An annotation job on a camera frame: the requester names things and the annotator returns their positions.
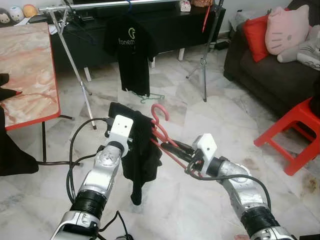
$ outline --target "white tiled floor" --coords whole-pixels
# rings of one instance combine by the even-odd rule
[[[257,148],[253,141],[277,118],[246,89],[223,77],[226,51],[208,55],[208,101],[202,101],[198,75],[190,81],[185,76],[198,63],[202,46],[186,49],[184,61],[177,52],[156,58],[150,70],[152,93],[164,94],[164,100],[140,103],[140,98],[120,87],[116,63],[91,69],[93,92],[89,96],[93,115],[108,115],[110,102],[120,102],[151,116],[151,105],[161,103],[169,111],[170,120],[163,126],[173,139],[191,144],[200,134],[212,133],[218,149],[216,156],[246,165],[252,174],[267,186],[272,211],[281,225],[297,237],[320,233],[320,161],[315,159],[294,176],[283,172],[286,162],[270,146]],[[46,123],[47,158],[68,160],[69,144],[76,128],[88,119],[87,109],[78,82],[72,72],[57,73],[62,113],[75,121],[54,119]],[[104,123],[97,130],[88,125],[74,144],[74,158],[92,154],[104,142]],[[8,133],[12,139],[38,160],[42,159],[41,125],[36,124]],[[299,153],[305,141],[293,132],[277,136],[286,149]],[[131,181],[120,169],[116,184],[102,216],[109,221],[120,210],[128,231],[136,240],[232,240],[245,234],[230,206],[226,191],[217,182],[199,182],[187,176],[165,154],[158,168],[157,179],[143,187],[142,204],[130,200]],[[84,161],[74,171],[78,188],[93,160]],[[40,166],[35,174],[0,177],[1,239],[45,240],[51,237],[62,215],[70,207],[66,194],[67,166]],[[113,240],[123,235],[120,221],[106,232]]]

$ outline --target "metal clothing rack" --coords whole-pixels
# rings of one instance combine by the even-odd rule
[[[126,5],[141,5],[141,4],[152,4],[152,3],[168,3],[168,2],[177,2],[178,0],[133,0],[133,1],[114,1],[114,2],[101,2],[101,3],[89,3],[89,4],[70,4],[70,5],[61,5],[61,6],[48,6],[44,8],[39,8],[40,13],[47,13],[52,18],[52,21],[56,27],[57,33],[59,35],[59,38],[62,42],[63,48],[65,50],[66,55],[69,58],[69,61],[71,63],[71,66],[73,68],[73,71],[76,75],[77,80],[79,81],[79,84],[81,86],[81,90],[83,93],[84,101],[86,108],[88,110],[90,119],[93,119],[93,114],[91,111],[90,103],[88,101],[88,96],[92,95],[92,93],[88,90],[87,86],[82,81],[79,71],[76,67],[75,61],[72,58],[72,55],[69,51],[68,45],[65,41],[65,38],[63,36],[64,27],[66,26],[66,19],[68,16],[69,11],[71,10],[85,10],[85,9],[94,9],[94,8],[101,8],[101,7],[113,7],[113,6],[126,6]],[[57,21],[57,18],[54,14],[56,11],[64,11],[63,18],[61,21],[61,26],[59,26],[59,23]],[[92,127],[93,129],[97,129],[96,122],[92,121]]]
[[[203,56],[200,58],[200,63],[198,64],[198,66],[196,66],[190,73],[188,76],[186,76],[187,79],[189,79],[191,77],[191,75],[198,69],[202,70],[202,74],[203,74],[203,81],[204,81],[204,97],[203,97],[203,101],[206,102],[207,101],[207,72],[206,72],[206,65],[207,65],[207,55],[210,51],[210,43],[212,41],[212,38],[214,37],[214,34],[216,32],[217,29],[217,25],[218,25],[218,21],[219,21],[219,17],[221,14],[221,10],[222,10],[222,6],[224,4],[224,0],[219,0],[218,5],[215,4],[215,1],[213,1],[213,12],[214,12],[214,21],[212,24],[212,28],[209,34],[209,38],[208,38],[208,42],[206,44]]]

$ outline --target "marble table top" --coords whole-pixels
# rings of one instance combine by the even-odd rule
[[[12,130],[57,118],[60,104],[47,23],[0,28],[0,73],[4,89],[22,91],[0,102]]]

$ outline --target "red table edge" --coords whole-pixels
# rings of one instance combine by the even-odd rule
[[[50,41],[50,48],[51,48],[51,61],[52,61],[52,67],[53,67],[53,76],[54,76],[54,81],[55,81],[55,91],[56,91],[56,98],[57,98],[57,103],[58,103],[58,112],[49,116],[45,116],[42,118],[38,118],[35,120],[31,120],[31,121],[25,121],[22,123],[18,123],[18,124],[14,124],[11,126],[7,126],[5,128],[5,130],[10,131],[10,130],[14,130],[14,129],[18,129],[18,128],[23,128],[29,125],[33,125],[33,124],[38,124],[38,123],[42,123],[51,119],[55,119],[58,118],[61,114],[61,108],[60,108],[60,99],[59,99],[59,93],[58,93],[58,83],[57,83],[57,78],[56,78],[56,69],[55,69],[55,63],[54,63],[54,58],[53,58],[53,51],[52,51],[52,45],[51,45],[51,38],[50,38],[50,32],[49,32],[49,25],[47,25],[47,29],[48,29],[48,34],[49,34],[49,41]]]

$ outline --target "red cushion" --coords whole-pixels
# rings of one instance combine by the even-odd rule
[[[269,55],[265,43],[268,15],[249,19],[243,26],[253,60],[257,63]]]

